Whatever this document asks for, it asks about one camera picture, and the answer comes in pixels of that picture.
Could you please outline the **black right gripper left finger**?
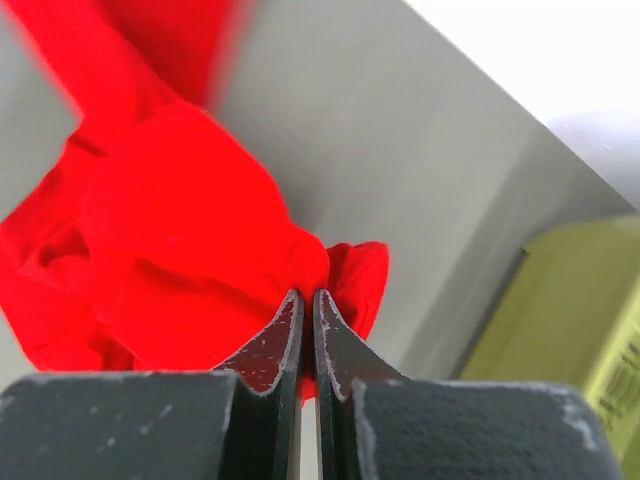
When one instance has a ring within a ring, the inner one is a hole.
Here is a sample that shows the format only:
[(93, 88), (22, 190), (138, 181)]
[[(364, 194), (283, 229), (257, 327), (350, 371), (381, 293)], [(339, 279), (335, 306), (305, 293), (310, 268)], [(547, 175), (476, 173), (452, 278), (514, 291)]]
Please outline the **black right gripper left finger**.
[(304, 299), (289, 291), (273, 319), (216, 369), (237, 376), (220, 479), (297, 479)]

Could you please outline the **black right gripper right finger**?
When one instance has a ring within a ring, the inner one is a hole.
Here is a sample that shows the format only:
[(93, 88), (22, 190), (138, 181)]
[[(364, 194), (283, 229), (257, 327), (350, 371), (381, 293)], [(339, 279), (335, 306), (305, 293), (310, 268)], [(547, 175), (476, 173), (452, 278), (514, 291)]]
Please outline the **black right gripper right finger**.
[(415, 383), (349, 327), (330, 292), (313, 301), (319, 463), (323, 479), (413, 479)]

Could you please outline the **red t shirt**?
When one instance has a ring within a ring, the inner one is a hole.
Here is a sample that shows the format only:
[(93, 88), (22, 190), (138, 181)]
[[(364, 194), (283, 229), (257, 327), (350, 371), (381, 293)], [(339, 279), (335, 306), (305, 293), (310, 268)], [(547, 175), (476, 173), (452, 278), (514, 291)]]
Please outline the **red t shirt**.
[(45, 372), (211, 369), (286, 293), (325, 288), (367, 336), (385, 244), (326, 247), (206, 113), (242, 1), (11, 1), (81, 113), (55, 167), (1, 225), (1, 307)]

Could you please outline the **green plastic laundry basket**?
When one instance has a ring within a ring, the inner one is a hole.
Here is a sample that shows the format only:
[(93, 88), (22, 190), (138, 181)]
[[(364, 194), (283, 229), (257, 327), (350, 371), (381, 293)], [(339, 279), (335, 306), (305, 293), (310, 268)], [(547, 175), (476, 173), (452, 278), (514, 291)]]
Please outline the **green plastic laundry basket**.
[(638, 215), (531, 240), (460, 377), (570, 384), (619, 458), (638, 461)]

